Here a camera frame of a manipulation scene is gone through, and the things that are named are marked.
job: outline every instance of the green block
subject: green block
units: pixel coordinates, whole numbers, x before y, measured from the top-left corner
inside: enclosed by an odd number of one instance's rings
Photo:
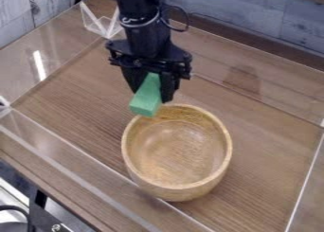
[[[159,76],[148,73],[128,104],[129,111],[133,114],[148,117],[155,115],[161,104],[159,88]]]

